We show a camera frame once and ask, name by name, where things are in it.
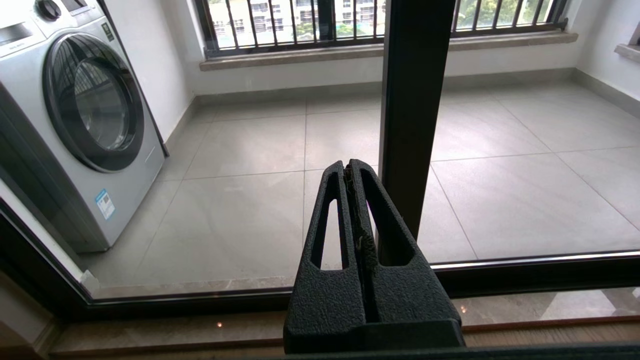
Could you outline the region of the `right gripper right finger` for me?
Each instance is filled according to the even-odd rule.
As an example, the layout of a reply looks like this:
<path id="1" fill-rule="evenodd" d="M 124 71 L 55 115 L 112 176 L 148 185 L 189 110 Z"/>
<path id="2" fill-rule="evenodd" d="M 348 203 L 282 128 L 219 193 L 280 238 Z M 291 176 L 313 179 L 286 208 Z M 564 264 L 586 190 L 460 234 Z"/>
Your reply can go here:
<path id="1" fill-rule="evenodd" d="M 461 325 L 450 297 L 366 162 L 349 161 L 348 196 L 366 314 L 382 323 Z"/>

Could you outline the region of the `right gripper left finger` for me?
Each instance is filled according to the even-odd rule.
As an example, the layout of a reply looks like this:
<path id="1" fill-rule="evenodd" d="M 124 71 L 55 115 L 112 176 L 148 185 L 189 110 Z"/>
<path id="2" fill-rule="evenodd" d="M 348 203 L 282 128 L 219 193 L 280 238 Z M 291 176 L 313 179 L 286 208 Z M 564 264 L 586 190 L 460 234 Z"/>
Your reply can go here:
<path id="1" fill-rule="evenodd" d="M 341 269 L 322 269 L 330 203 L 337 203 Z M 334 162 L 322 174 L 283 326 L 287 354 L 340 353 L 366 323 L 355 254 L 345 167 Z"/>

